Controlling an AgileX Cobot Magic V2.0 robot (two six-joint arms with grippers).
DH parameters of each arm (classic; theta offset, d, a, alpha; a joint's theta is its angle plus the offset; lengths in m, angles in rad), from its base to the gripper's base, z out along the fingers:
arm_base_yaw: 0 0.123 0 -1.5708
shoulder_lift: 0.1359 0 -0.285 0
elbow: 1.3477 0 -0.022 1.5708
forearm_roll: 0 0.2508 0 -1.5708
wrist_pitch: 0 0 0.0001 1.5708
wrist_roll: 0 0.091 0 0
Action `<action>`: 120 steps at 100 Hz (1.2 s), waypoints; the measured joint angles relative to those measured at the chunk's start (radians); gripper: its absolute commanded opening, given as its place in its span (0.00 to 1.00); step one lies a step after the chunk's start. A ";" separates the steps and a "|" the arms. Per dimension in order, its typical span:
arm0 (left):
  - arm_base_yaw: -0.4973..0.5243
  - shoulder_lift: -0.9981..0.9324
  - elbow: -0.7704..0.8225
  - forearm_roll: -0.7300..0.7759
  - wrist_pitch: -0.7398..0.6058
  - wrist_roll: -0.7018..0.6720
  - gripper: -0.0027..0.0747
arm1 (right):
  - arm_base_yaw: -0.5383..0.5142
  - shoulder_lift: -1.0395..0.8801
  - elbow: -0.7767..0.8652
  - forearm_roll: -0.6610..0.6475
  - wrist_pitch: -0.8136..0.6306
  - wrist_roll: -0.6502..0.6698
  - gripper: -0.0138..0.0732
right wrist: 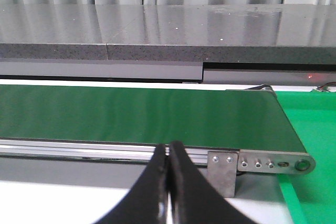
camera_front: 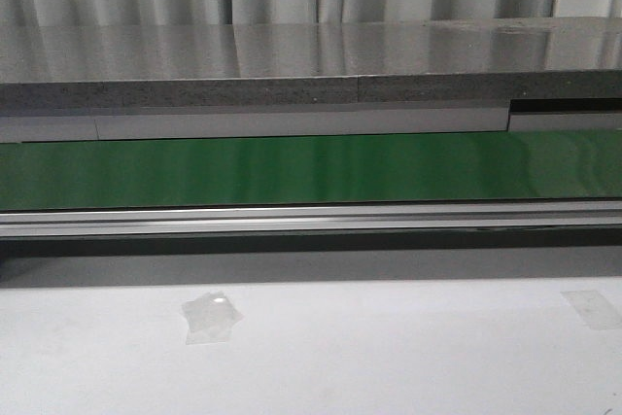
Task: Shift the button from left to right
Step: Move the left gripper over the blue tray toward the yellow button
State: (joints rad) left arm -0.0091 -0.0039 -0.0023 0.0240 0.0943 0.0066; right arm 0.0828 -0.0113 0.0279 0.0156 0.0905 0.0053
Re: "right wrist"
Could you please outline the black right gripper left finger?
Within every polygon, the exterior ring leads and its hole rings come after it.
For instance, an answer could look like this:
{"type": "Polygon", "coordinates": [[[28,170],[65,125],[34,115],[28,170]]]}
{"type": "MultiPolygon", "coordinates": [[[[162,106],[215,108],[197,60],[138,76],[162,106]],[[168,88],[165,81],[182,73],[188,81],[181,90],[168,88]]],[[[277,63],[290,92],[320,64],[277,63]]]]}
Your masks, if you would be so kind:
{"type": "Polygon", "coordinates": [[[165,147],[155,147],[152,158],[126,196],[96,223],[166,223],[165,147]]]}

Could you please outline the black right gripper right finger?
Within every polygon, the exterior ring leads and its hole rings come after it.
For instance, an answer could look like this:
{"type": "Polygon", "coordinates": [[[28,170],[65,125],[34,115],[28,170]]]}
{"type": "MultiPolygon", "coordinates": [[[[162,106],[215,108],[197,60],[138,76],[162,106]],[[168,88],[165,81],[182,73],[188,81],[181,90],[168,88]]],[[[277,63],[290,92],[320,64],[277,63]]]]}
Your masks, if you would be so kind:
{"type": "Polygon", "coordinates": [[[172,141],[169,149],[174,223],[254,223],[210,185],[189,158],[182,142],[172,141]]]}

